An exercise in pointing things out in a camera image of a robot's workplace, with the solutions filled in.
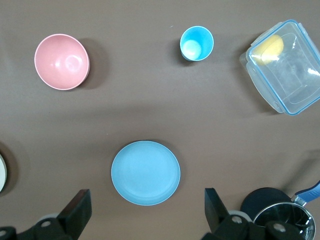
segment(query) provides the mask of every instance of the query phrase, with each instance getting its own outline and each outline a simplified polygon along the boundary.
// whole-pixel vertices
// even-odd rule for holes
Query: plate
[[[7,179],[7,168],[6,168],[5,160],[0,155],[0,192],[5,186],[6,179]]]
[[[136,141],[115,156],[111,178],[124,199],[151,206],[174,194],[180,182],[180,166],[175,155],[160,143]]]

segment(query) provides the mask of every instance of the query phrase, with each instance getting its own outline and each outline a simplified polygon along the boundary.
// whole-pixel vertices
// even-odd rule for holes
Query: cup
[[[192,26],[180,39],[182,56],[188,61],[201,61],[211,54],[214,43],[214,37],[208,29],[203,26]]]

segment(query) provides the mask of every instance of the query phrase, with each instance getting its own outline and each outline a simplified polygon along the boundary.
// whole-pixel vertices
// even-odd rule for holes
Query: blue handle
[[[295,195],[298,198],[305,201],[306,203],[319,198],[320,197],[320,181],[313,187],[296,192]]]

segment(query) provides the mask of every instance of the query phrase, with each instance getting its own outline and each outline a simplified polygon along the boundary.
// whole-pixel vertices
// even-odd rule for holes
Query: plastic food container
[[[240,61],[278,113],[297,115],[320,98],[320,53],[295,20],[260,35]]]

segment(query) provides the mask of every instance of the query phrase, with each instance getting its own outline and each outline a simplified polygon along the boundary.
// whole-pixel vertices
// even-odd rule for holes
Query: bowl
[[[90,70],[86,49],[66,34],[53,34],[42,40],[35,51],[34,65],[39,77],[57,90],[76,88]]]

